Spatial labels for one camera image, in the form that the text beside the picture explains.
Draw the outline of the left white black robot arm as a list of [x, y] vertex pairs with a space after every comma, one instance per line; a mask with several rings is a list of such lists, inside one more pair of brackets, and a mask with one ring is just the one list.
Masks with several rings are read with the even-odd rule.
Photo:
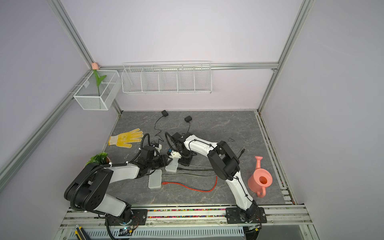
[[171, 162], [169, 154], [160, 154], [161, 145], [141, 143], [139, 152], [130, 161], [86, 165], [67, 187], [64, 198], [75, 211], [88, 211], [114, 217], [121, 225], [134, 220], [132, 205], [107, 194], [111, 183], [150, 176]]

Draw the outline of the green potted plant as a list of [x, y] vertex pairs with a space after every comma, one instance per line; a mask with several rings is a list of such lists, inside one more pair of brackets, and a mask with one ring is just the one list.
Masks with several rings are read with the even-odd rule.
[[108, 153], [102, 152], [90, 158], [90, 160], [86, 163], [86, 166], [92, 163], [96, 163], [97, 165], [107, 165], [110, 163], [110, 159], [108, 157]]

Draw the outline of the small white mesh basket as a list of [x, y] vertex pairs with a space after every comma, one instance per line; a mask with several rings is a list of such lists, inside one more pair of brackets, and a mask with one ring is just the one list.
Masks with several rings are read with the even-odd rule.
[[74, 98], [83, 110], [107, 111], [121, 87], [122, 80], [118, 71], [95, 70], [74, 93]]

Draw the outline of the yellow work glove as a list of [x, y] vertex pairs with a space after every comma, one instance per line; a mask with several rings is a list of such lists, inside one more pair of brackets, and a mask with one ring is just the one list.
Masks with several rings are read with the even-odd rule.
[[109, 146], [117, 146], [120, 148], [130, 149], [134, 143], [140, 143], [144, 134], [139, 128], [129, 132], [111, 136], [108, 141]]

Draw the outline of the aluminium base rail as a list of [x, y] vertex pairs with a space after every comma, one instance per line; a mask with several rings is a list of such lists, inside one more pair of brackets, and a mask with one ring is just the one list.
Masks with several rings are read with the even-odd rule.
[[116, 217], [106, 220], [97, 214], [69, 209], [62, 221], [56, 240], [74, 240], [75, 229], [82, 227], [92, 240], [109, 239], [178, 239], [245, 236], [247, 231], [268, 226], [297, 226], [305, 240], [317, 240], [311, 217], [304, 205], [264, 205], [252, 223], [242, 223], [236, 207], [231, 205], [154, 205], [134, 206], [134, 219], [119, 224]]

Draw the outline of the pink watering can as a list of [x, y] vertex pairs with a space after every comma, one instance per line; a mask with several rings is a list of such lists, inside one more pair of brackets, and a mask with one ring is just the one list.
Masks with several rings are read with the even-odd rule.
[[259, 198], [264, 198], [267, 194], [267, 188], [273, 183], [273, 177], [269, 171], [261, 167], [263, 157], [255, 156], [256, 168], [252, 176], [248, 179], [248, 187], [257, 194]]

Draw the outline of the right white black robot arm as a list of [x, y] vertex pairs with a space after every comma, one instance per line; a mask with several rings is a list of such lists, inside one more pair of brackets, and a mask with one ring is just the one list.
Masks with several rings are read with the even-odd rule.
[[260, 208], [249, 194], [242, 179], [239, 158], [226, 142], [210, 142], [191, 133], [170, 135], [166, 132], [165, 137], [170, 149], [180, 154], [182, 159], [191, 159], [193, 153], [208, 158], [217, 177], [226, 181], [231, 189], [240, 211], [239, 220], [242, 223], [262, 222]]

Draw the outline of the artificial pink tulip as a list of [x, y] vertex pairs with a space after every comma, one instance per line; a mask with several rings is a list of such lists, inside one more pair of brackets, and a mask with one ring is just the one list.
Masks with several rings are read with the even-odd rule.
[[100, 85], [101, 83], [103, 82], [103, 80], [107, 77], [106, 75], [103, 75], [103, 76], [100, 76], [99, 73], [98, 73], [98, 70], [99, 70], [99, 65], [97, 63], [92, 63], [92, 70], [93, 70], [93, 74], [95, 76], [95, 79], [96, 79], [96, 85], [97, 85], [97, 89], [98, 89], [98, 95], [99, 97], [101, 96], [100, 94]]

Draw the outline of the white network switch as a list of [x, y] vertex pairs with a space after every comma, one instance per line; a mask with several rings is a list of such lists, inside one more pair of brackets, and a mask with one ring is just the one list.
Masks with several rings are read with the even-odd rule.
[[162, 186], [162, 170], [154, 170], [149, 175], [149, 189], [159, 189]]
[[170, 163], [165, 167], [166, 172], [176, 173], [178, 169], [179, 159], [172, 159]]

